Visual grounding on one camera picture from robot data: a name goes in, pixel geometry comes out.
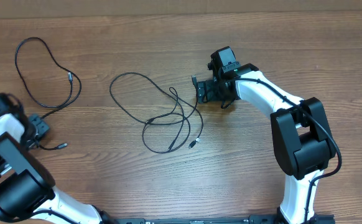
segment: table surface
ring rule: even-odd
[[[114,77],[141,72],[193,103],[190,76],[210,78],[210,54],[229,45],[241,63],[253,63],[285,91],[322,101],[343,167],[320,181],[315,211],[335,214],[340,223],[362,223],[362,11],[0,20],[0,92],[18,96],[28,114],[43,115],[48,109],[29,98],[14,66],[18,43],[32,36],[43,38],[83,84],[74,104],[47,118],[52,130],[44,144],[69,146],[32,151],[57,186],[77,200],[119,218],[276,212],[285,177],[272,150],[270,122],[252,105],[199,105],[203,142],[154,154],[142,143],[143,125],[109,95]],[[41,43],[23,46],[19,67],[41,102],[54,105],[67,97],[67,74]],[[113,91],[140,119],[174,106],[141,77],[122,77]],[[200,129],[197,115],[190,121],[188,142]],[[165,149],[178,128],[149,129],[148,145]],[[331,160],[327,171],[335,165]]]

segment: wooden tabletop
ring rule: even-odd
[[[32,151],[58,188],[77,200],[118,218],[276,212],[285,177],[272,150],[270,122],[252,105],[199,105],[202,143],[154,154],[142,143],[143,125],[109,95],[114,77],[140,72],[193,103],[191,75],[210,78],[210,54],[229,45],[237,60],[253,63],[283,90],[322,101],[343,167],[320,181],[315,211],[335,214],[338,223],[362,223],[362,11],[0,20],[0,92],[18,96],[27,114],[43,115],[48,109],[30,99],[14,66],[17,45],[32,36],[44,39],[58,63],[82,81],[79,99],[47,118],[52,130],[44,144],[69,146]],[[19,67],[41,102],[55,105],[67,97],[67,73],[41,43],[22,47]],[[140,119],[174,106],[141,77],[122,77],[113,91]],[[200,128],[197,115],[190,121],[188,143]],[[163,150],[178,128],[150,128],[148,145]],[[332,159],[327,171],[335,165]]]

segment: wooden table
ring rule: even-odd
[[[143,125],[109,95],[115,76],[134,71],[165,90],[174,86],[192,103],[190,76],[209,78],[210,54],[229,45],[241,63],[258,66],[282,89],[323,102],[343,167],[320,181],[315,211],[335,214],[338,223],[362,223],[362,11],[0,20],[0,92],[18,96],[29,114],[44,114],[48,110],[29,98],[14,66],[16,46],[31,36],[43,38],[59,64],[82,80],[79,99],[47,118],[52,131],[44,143],[69,146],[32,152],[57,186],[79,201],[119,218],[276,212],[284,173],[272,151],[269,120],[252,105],[199,105],[203,142],[162,155],[144,147]],[[66,98],[67,74],[41,43],[22,48],[19,66],[40,101],[54,105]],[[124,77],[113,90],[141,119],[174,103],[140,77]],[[188,142],[198,133],[199,117],[191,123]],[[178,128],[152,128],[147,143],[168,147]]]

